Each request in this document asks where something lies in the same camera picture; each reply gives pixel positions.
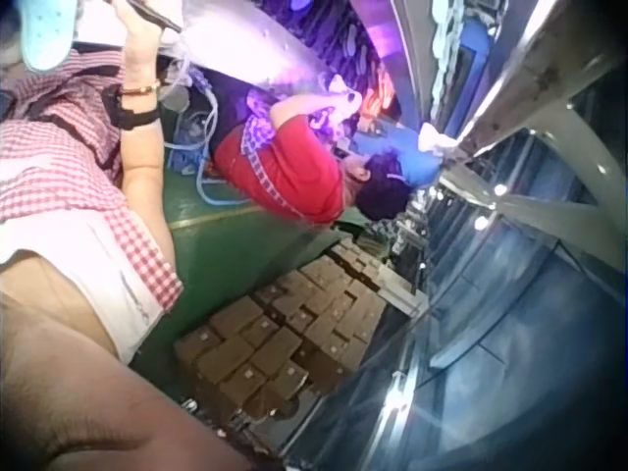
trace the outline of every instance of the red plaid shirt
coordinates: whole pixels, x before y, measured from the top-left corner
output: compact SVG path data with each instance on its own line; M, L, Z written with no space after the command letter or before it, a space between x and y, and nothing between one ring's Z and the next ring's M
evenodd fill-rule
M120 68L115 77L73 77L86 69L121 63L122 54L117 51L79 54L73 50L65 65L52 74L27 73L25 78L3 80L2 88L16 95L17 106L0 125L0 159L40 157L45 163L26 168L15 178L0 179L0 223L60 209L98 211L134 269L168 311L183 285L152 237L137 223L117 186L122 176L120 131L111 126L101 99L106 86L122 82L124 70ZM47 104L39 113L44 119L31 121L30 105L44 96ZM70 124L80 140L51 122L54 117Z

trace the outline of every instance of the red shirt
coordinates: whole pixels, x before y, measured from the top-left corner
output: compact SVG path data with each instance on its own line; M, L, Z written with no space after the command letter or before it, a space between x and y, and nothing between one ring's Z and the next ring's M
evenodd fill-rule
M231 131L214 155L223 178L263 208L296 218L268 194L241 153L244 125ZM336 158L310 129L305 116L285 122L273 141L257 151L268 178L282 198L315 224L330 224L344 209L342 175Z

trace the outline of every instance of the factory floor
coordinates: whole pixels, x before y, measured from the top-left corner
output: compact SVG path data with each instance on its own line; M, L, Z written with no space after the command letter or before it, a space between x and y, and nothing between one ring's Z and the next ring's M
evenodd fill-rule
M230 188L207 188L234 198ZM191 177L166 173L164 205L185 290L150 334L132 368L174 400L186 395L172 344L230 301L314 259L339 232L282 221L252 205L213 207Z

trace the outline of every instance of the bracelet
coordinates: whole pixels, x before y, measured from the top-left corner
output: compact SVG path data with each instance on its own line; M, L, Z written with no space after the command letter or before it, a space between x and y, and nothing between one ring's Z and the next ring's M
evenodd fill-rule
M159 89L161 81L158 79L152 85L141 86L140 88L120 88L120 94L122 96L141 96L148 95Z

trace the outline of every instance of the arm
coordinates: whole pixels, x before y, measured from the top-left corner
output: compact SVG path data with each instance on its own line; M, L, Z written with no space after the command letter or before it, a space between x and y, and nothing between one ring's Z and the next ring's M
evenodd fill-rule
M157 79L157 50L162 31L144 21L124 0L113 2L127 30L124 48L124 88L151 85ZM157 107L156 93L123 96L122 106L136 113ZM159 121L132 131L122 131L122 191L129 208L139 216L166 260L175 267L175 249L163 210L164 136Z
M353 93L335 95L303 94L286 98L271 107L270 117L273 128L278 130L283 123L295 116L311 115L325 108L339 108L355 99Z
M250 469L99 345L42 314L0 299L2 446L17 469Z

